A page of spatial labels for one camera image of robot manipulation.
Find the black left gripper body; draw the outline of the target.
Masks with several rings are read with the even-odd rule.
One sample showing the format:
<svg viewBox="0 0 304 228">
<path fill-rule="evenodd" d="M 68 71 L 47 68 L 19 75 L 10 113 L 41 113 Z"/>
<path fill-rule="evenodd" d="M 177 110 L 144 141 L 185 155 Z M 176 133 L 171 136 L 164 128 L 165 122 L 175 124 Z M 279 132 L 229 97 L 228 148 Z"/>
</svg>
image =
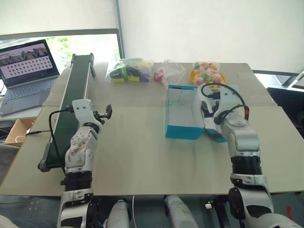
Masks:
<svg viewBox="0 0 304 228">
<path fill-rule="evenodd" d="M 93 111 L 93 115 L 98 122 L 100 122 L 101 124 L 105 123 L 105 121 L 100 117 L 100 115 L 97 111 Z"/>
</svg>

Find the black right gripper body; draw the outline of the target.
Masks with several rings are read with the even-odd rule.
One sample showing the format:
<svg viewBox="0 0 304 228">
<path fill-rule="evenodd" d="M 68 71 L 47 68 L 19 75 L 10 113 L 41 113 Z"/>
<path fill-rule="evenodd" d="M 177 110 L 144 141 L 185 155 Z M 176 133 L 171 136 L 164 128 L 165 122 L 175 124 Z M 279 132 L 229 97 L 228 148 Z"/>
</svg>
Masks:
<svg viewBox="0 0 304 228">
<path fill-rule="evenodd" d="M 208 104 L 208 109 L 210 113 L 215 113 L 219 108 L 219 100 L 210 100 Z"/>
</svg>

